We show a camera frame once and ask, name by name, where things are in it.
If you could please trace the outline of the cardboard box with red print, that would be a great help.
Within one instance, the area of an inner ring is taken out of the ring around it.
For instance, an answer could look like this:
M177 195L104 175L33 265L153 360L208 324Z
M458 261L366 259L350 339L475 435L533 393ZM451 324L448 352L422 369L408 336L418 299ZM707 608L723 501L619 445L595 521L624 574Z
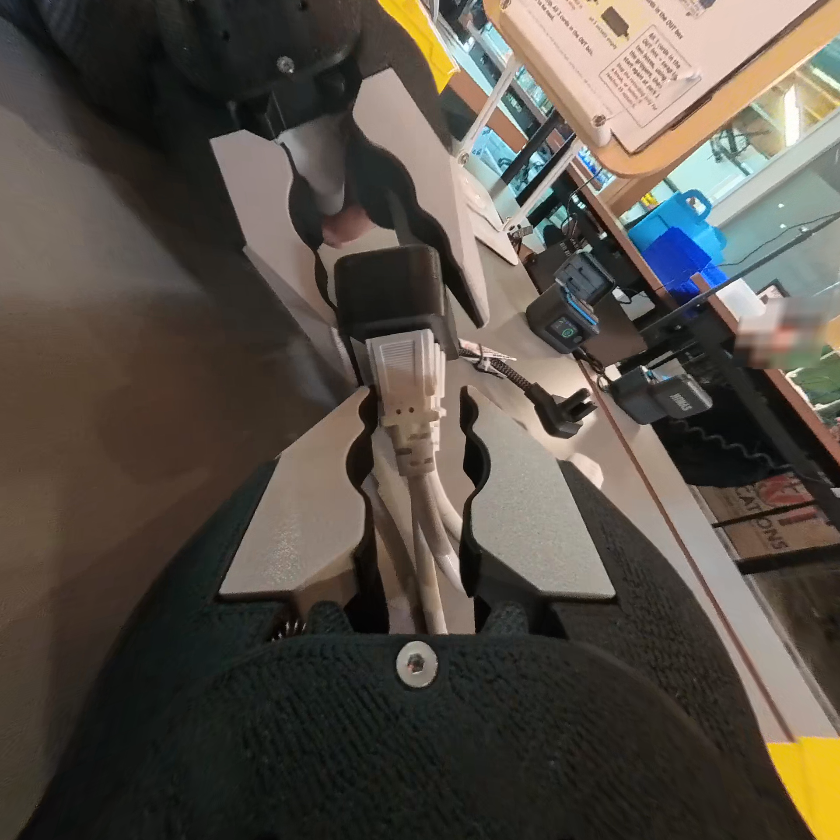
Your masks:
M838 528L792 473L746 486L691 490L736 561L838 546Z

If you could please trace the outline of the light blue plastic case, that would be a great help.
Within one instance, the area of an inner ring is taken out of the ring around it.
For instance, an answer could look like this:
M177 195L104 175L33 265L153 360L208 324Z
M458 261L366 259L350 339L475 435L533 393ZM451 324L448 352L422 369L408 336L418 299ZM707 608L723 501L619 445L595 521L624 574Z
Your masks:
M627 235L643 251L667 229L678 228L720 266L728 241L718 227L709 223L711 209L712 204L702 192L678 192L634 222Z

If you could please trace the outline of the black flat plug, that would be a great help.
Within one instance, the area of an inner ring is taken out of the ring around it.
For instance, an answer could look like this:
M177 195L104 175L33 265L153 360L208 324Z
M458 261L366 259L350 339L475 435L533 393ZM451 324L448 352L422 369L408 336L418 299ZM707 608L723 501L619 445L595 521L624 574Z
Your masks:
M583 420L596 409L588 388L581 388L568 397L559 397L532 384L526 397L533 405L542 429L553 438L569 439L577 435Z

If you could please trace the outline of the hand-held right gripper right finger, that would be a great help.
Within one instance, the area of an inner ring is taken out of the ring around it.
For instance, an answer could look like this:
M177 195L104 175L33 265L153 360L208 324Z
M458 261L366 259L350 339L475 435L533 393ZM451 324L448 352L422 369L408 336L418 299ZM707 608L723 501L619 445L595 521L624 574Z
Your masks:
M459 394L463 470L460 573L467 595L609 602L616 596L560 462L475 387Z

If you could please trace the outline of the white plastic box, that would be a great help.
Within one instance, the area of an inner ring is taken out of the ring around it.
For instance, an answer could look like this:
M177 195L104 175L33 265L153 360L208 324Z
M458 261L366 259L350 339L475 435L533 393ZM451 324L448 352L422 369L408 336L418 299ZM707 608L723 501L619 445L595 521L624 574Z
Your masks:
M721 285L716 289L716 292L720 304L736 322L759 318L766 311L766 304L744 279L738 278L726 286Z

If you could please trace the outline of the dark blue bin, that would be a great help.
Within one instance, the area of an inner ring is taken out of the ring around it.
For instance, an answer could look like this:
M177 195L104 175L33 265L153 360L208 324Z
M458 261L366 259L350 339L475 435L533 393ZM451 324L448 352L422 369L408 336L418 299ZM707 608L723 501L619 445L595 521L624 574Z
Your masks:
M662 287L679 304L700 293L692 277L711 265L711 257L679 227L668 227L642 251Z

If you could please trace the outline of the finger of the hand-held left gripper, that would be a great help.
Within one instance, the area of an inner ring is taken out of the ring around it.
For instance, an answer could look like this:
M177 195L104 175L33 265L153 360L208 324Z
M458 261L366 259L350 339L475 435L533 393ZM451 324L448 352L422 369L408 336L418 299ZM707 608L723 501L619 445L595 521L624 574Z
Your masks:
M321 218L281 144L239 130L211 139L244 253L321 357L352 386L361 374L340 336L319 255Z
M362 80L352 118L373 195L394 195L411 235L438 252L446 287L476 327L486 326L487 284L455 159L393 69Z

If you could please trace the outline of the white board stand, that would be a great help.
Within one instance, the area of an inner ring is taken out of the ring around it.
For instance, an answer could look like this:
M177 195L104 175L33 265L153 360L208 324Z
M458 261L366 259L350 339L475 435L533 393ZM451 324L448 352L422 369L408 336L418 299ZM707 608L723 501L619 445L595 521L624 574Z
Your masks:
M467 163L483 129L488 125L493 112L501 103L502 97L509 89L522 63L515 54L511 54L500 77L492 88L485 104L478 111L462 140L454 146L454 157L463 170L460 178L463 192L467 199L470 212L470 222L478 240L489 247L499 257L511 265L519 262L518 252L514 244L520 243L528 235L531 225L528 222L530 214L538 205L540 198L546 193L574 162L583 144L575 133L565 141L550 162L522 191L522 198L516 199L517 208L507 219L501 218L490 193L467 169Z

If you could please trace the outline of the black power strip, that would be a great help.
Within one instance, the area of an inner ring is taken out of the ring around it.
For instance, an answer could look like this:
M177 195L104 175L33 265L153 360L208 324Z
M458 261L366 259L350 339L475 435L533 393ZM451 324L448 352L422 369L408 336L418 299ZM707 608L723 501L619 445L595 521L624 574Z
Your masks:
M340 257L333 266L341 333L360 343L430 330L448 361L459 357L455 320L438 252L405 245Z

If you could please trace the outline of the black device with white print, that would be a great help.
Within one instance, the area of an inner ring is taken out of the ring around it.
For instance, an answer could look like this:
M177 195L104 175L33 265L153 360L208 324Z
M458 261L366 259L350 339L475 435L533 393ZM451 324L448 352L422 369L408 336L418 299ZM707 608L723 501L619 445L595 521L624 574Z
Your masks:
M608 386L614 403L639 425L684 419L711 409L710 395L693 376L666 376L640 365Z

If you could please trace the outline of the glass partition window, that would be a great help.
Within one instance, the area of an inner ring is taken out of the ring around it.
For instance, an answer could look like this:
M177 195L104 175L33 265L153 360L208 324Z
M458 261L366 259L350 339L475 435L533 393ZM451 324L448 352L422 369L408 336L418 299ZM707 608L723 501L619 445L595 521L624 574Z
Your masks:
M697 191L730 277L838 213L839 37L677 165L662 198Z

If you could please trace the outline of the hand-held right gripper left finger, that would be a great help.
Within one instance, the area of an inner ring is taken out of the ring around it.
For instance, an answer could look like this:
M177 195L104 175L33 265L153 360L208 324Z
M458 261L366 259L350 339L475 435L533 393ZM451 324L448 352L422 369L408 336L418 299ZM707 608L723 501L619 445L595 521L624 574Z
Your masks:
M358 388L279 456L219 589L226 602L280 601L307 616L335 602L355 630L389 631L375 520L377 399Z

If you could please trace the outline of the person's left forearm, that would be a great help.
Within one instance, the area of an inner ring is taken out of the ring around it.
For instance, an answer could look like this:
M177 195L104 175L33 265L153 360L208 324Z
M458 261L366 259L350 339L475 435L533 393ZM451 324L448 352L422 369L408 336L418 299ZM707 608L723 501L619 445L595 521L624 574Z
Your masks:
M2 1L2 20L63 56L92 102L134 130L152 121L151 69L175 13L219 30L224 2Z

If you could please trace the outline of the person's left hand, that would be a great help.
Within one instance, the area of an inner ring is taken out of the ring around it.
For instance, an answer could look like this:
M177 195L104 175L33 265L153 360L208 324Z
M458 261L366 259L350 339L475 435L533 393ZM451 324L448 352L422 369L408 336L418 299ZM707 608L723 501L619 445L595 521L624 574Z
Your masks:
M341 249L369 233L375 224L361 205L351 204L335 214L322 215L321 226L323 243Z

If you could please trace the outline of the plywood board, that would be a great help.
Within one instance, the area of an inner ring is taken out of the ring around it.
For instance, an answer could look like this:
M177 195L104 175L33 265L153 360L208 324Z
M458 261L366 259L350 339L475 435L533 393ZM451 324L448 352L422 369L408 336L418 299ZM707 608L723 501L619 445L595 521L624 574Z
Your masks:
M498 24L494 22L494 13L498 11L499 4L500 2L484 2L489 20L502 37ZM725 83L705 104L644 148L640 154L629 155L621 146L613 144L596 150L590 150L588 146L584 146L609 172L623 179L634 179L638 176L665 171L680 163L724 123L736 117L750 102L769 90L790 70L813 57L817 51L838 35L838 28L839 2L826 2L826 5L810 22L783 37L781 42L771 47L762 58L756 59L736 78Z

